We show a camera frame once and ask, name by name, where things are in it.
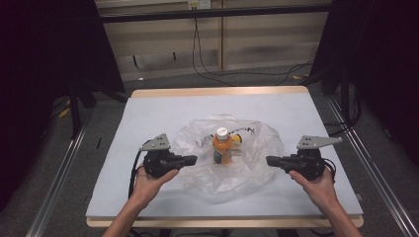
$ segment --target wall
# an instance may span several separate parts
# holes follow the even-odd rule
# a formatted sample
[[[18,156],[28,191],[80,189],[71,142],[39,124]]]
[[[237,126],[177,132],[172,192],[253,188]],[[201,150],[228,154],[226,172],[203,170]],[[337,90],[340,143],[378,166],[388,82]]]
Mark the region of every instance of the wall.
[[[330,0],[211,0],[214,8],[330,3]],[[188,1],[96,0],[100,14],[187,10]],[[198,19],[209,71],[304,63],[314,58],[327,13]],[[106,24],[123,80],[194,73],[192,19]],[[196,40],[195,65],[202,70]],[[136,55],[138,67],[133,65]]]

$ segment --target white cap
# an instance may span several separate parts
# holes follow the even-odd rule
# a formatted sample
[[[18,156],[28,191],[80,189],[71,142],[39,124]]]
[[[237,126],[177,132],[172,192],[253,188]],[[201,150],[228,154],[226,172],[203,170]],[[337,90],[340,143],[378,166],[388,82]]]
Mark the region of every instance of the white cap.
[[[216,131],[216,137],[218,139],[224,140],[227,139],[228,137],[228,130],[225,127],[220,127],[217,131]]]

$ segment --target gray bracket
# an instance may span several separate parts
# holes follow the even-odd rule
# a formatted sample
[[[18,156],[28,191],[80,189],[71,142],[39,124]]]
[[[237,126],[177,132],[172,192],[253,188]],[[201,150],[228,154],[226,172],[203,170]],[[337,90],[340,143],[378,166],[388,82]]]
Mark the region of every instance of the gray bracket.
[[[323,146],[332,145],[342,142],[342,138],[335,137],[320,137],[320,136],[307,136],[304,135],[299,141],[296,149],[317,149]]]
[[[166,133],[162,133],[154,139],[147,141],[140,149],[142,151],[168,150],[170,149],[169,139],[167,138]]]

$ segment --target wire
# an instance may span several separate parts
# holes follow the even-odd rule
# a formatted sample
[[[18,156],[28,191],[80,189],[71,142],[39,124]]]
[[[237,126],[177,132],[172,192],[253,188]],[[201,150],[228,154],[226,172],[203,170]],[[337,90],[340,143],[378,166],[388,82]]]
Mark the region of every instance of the wire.
[[[329,160],[329,159],[324,159],[324,165],[327,166],[330,170],[330,172],[332,173],[332,180],[333,183],[335,183],[335,175],[336,175],[336,165],[335,163],[333,163],[333,161]]]
[[[210,77],[206,77],[206,76],[204,76],[204,75],[202,75],[198,70],[197,70],[197,68],[196,68],[196,66],[195,66],[195,45],[196,45],[196,40],[197,40],[197,38],[198,38],[198,48],[199,48],[199,55],[200,55],[200,62],[201,62],[201,65],[203,66],[203,69],[204,69],[204,71],[206,72],[206,73],[208,73],[209,75],[212,75],[212,76],[227,76],[227,75],[265,75],[265,76],[281,76],[281,75],[286,75],[286,78],[285,79],[283,79],[280,83],[278,83],[278,84],[276,84],[275,86],[279,86],[279,85],[281,85],[281,84],[283,84],[285,81],[287,81],[287,79],[288,79],[288,77],[289,77],[289,75],[290,75],[290,73],[292,73],[292,72],[296,72],[296,71],[298,71],[299,69],[301,69],[302,67],[304,67],[304,66],[307,66],[307,65],[311,65],[312,63],[312,60],[309,60],[309,61],[307,61],[307,62],[305,62],[304,64],[299,64],[299,65],[296,65],[296,66],[294,66],[294,67],[292,67],[292,68],[290,68],[287,72],[281,72],[281,73],[265,73],[265,72],[225,72],[225,73],[213,73],[213,72],[210,72],[210,71],[208,71],[207,70],[207,68],[205,67],[205,65],[204,65],[204,62],[203,62],[203,55],[202,55],[202,48],[201,48],[201,38],[200,38],[200,31],[199,31],[199,29],[198,29],[198,21],[197,21],[197,19],[195,19],[195,33],[194,33],[194,47],[193,47],[193,52],[192,52],[192,65],[193,65],[193,67],[194,67],[194,70],[198,73],[198,75],[200,75],[201,77],[203,77],[203,78],[206,78],[206,79],[209,79],[209,80],[214,80],[214,81],[218,81],[218,82],[221,82],[221,83],[223,83],[223,84],[225,84],[225,85],[228,85],[228,86],[235,86],[235,85],[232,85],[232,84],[230,84],[230,83],[227,83],[227,82],[225,82],[225,81],[222,81],[222,80],[219,80],[219,79],[215,79],[215,78],[210,78]]]
[[[356,91],[355,94],[355,98],[353,101],[353,111],[352,111],[352,118],[349,121],[349,126],[353,127],[358,120],[361,117],[362,114],[362,105],[361,105],[361,99],[360,99],[360,94],[358,93],[358,91]],[[348,124],[346,121],[344,122],[339,122],[339,121],[330,121],[330,122],[326,122],[324,123],[324,125],[344,125],[344,124]],[[331,133],[329,133],[329,136],[334,136],[337,135],[343,131],[348,131],[349,128],[341,128],[339,130],[333,131]]]
[[[131,176],[130,176],[130,180],[129,180],[128,198],[130,198],[130,196],[132,195],[132,192],[133,192],[133,184],[134,184],[135,176],[136,176],[136,163],[138,162],[138,158],[139,158],[140,154],[141,154],[141,149],[138,149],[138,152],[136,153],[136,156],[135,156],[135,161],[133,162],[132,169],[131,169]]]

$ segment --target plastic bag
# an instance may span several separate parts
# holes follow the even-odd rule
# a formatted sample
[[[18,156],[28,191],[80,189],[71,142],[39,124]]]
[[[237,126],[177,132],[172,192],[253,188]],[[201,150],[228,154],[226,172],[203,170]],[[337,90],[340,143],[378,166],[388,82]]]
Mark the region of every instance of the plastic bag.
[[[227,165],[213,161],[212,137],[219,127],[242,140],[233,142],[232,163]],[[184,167],[178,175],[186,188],[233,195],[254,192],[271,181],[278,171],[267,165],[266,156],[283,156],[284,144],[278,132],[264,123],[219,116],[193,120],[179,131],[171,150],[198,156],[195,166]]]

